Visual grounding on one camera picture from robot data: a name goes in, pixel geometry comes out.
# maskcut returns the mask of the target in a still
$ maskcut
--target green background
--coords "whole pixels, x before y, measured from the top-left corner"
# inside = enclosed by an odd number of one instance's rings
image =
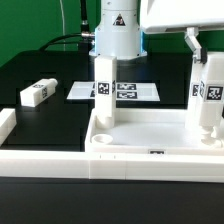
[[[66,34],[80,32],[79,0],[63,0],[63,6]],[[87,10],[94,31],[100,22],[100,0],[87,0]],[[37,50],[62,34],[60,0],[0,0],[0,66],[17,53]],[[190,52],[183,33],[144,38],[148,52]],[[224,51],[224,31],[201,32],[198,38],[208,50]],[[75,49],[75,46],[66,47],[66,50]]]

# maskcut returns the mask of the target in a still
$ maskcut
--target black tabletop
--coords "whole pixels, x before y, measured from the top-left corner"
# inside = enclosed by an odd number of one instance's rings
[[[156,83],[160,102],[117,107],[187,107],[189,54],[153,54],[145,64],[119,65],[117,81]],[[19,92],[56,78],[56,93],[36,108]],[[0,69],[0,109],[15,108],[17,126],[4,149],[83,151],[93,100],[67,101],[74,81],[94,79],[88,55],[28,51]],[[0,223],[207,224],[224,220],[224,185],[158,181],[0,178]]]

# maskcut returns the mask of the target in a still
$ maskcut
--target white tray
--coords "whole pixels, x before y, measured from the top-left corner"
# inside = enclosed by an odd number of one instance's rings
[[[201,143],[198,134],[185,128],[185,110],[164,109],[116,109],[115,126],[98,129],[93,109],[85,141],[86,152],[110,153],[161,153],[167,155],[224,156],[223,147]],[[110,135],[110,144],[94,144],[92,137]],[[224,122],[216,128],[213,137],[224,136]]]

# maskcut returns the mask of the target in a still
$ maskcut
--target black cable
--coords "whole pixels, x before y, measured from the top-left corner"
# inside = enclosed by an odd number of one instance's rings
[[[89,23],[88,23],[88,20],[87,20],[86,0],[80,0],[80,8],[81,8],[81,20],[82,20],[82,23],[80,25],[81,32],[89,32]]]
[[[50,40],[49,42],[47,42],[41,48],[39,48],[39,51],[46,50],[46,48],[48,48],[50,45],[54,44],[55,42],[57,42],[59,40],[65,40],[65,39],[72,38],[72,37],[81,37],[81,33],[72,33],[72,34],[67,34],[67,35],[64,35],[64,36],[56,37],[56,38]]]
[[[86,0],[80,0],[81,5],[81,19],[87,20]]]

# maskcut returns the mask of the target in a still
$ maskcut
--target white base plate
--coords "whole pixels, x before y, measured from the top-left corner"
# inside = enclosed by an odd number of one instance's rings
[[[86,152],[152,153],[161,151],[172,155],[223,155],[223,147],[205,145],[196,131],[185,128],[185,110],[116,109],[115,126],[111,129],[96,127],[92,111],[86,136]],[[94,135],[112,136],[109,145],[93,144]],[[212,135],[224,137],[224,122]]]
[[[118,88],[118,85],[124,85],[123,89]],[[127,88],[127,86],[134,85],[135,89]],[[94,99],[94,82],[74,82],[67,99],[68,100],[84,100],[84,99]],[[127,96],[129,94],[135,93],[136,98],[131,98]],[[160,101],[156,85],[154,83],[117,83],[116,88],[117,100],[125,101]]]

